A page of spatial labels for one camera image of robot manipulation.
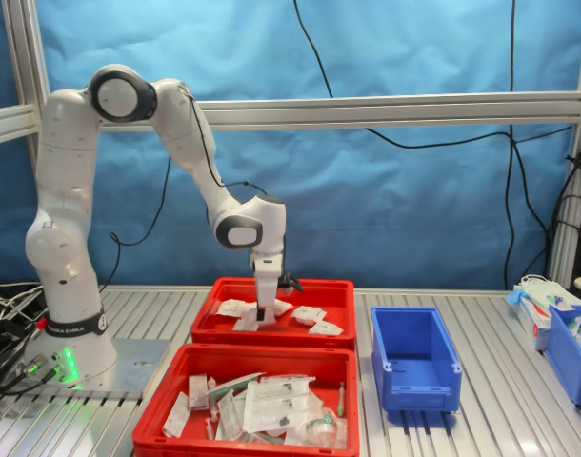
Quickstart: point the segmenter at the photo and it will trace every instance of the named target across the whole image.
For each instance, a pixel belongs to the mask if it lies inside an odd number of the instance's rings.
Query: slatted metal surface
[[[110,288],[103,296],[110,331],[118,338],[171,339],[166,367],[177,348],[190,341],[190,325],[208,291]],[[547,359],[530,349],[504,294],[359,289],[355,306],[361,456],[581,456],[581,408],[568,400]],[[371,365],[370,306],[438,309],[464,369],[457,413],[381,410]],[[0,405],[1,455],[131,456],[131,431],[145,406],[108,399],[10,398]]]

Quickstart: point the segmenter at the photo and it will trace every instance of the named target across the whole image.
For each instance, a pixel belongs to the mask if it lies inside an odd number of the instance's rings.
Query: metal profile bar
[[[579,90],[581,91],[581,75],[579,81]],[[575,157],[581,151],[581,115],[578,128],[574,133],[571,156]],[[570,164],[568,172],[571,171],[573,164]],[[581,195],[581,170],[577,171],[568,186],[567,194]],[[581,199],[569,198],[564,202],[559,211],[560,220],[580,227],[581,224]],[[553,244],[551,268],[549,275],[552,279],[561,284],[564,288],[569,288],[571,284],[571,275],[574,267],[574,257],[578,244],[578,233],[576,230],[567,225],[559,225]]]
[[[30,161],[34,168],[41,108],[45,105],[45,100],[50,92],[36,18],[36,7],[32,0],[2,0],[2,4],[18,99],[21,104],[33,106],[37,128],[35,131],[24,134],[29,135],[27,137],[28,148]]]
[[[199,103],[216,130],[362,129],[475,124],[577,123],[581,92],[402,95]],[[111,131],[147,131],[148,122],[107,123]]]
[[[0,109],[0,143],[38,131],[32,105]]]

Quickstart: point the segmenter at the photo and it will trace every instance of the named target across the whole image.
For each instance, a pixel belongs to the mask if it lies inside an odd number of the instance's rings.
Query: metal base plate
[[[104,373],[83,380],[73,387],[45,386],[32,393],[56,396],[89,396],[92,398],[125,398],[137,400],[150,386],[153,373],[165,359],[170,340],[113,339],[117,361]]]

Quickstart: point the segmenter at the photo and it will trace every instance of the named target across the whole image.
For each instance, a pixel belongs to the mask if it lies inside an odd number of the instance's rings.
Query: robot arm
[[[172,79],[151,85],[127,67],[106,66],[86,89],[51,94],[39,135],[38,211],[27,234],[26,253],[43,284],[49,315],[45,331],[30,340],[25,357],[45,354],[53,360],[50,364],[60,365],[55,381],[60,385],[103,373],[116,359],[87,247],[103,119],[149,120],[172,160],[199,187],[219,243],[250,249],[257,320],[273,306],[279,284],[300,289],[283,271],[285,206],[269,196],[240,204],[229,194],[214,164],[210,127],[187,85]]]
[[[250,249],[258,307],[272,307],[283,274],[285,206],[269,196],[242,205],[230,195],[214,164],[210,126],[189,87],[175,79],[150,85],[131,69],[107,66],[94,75],[88,90],[95,110],[109,121],[149,119],[172,160],[197,184],[218,242]]]

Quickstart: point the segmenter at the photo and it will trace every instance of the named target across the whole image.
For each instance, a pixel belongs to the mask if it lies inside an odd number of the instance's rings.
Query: red plastic bin
[[[206,436],[210,412],[192,411],[180,438],[168,438],[162,427],[178,393],[188,393],[189,376],[208,374],[225,383],[258,371],[268,375],[307,374],[315,376],[310,389],[325,407],[337,410],[339,383],[345,382],[348,448],[265,445],[211,441]],[[189,344],[178,349],[147,409],[132,434],[136,457],[252,456],[300,457],[359,455],[356,362],[354,353],[329,348],[262,348],[252,346]]]
[[[256,301],[253,278],[221,278],[212,287],[193,325],[191,338],[195,343],[221,343],[233,345],[280,346],[297,348],[354,349],[356,336],[354,323],[354,286],[350,281],[317,279],[301,280],[303,292],[294,290],[285,295],[278,290],[276,297],[292,303],[321,308],[327,312],[324,321],[344,330],[341,335],[308,333],[310,327],[299,324],[292,317],[292,309],[276,318],[274,326],[258,331],[234,331],[235,317],[220,316],[216,311],[230,298]]]

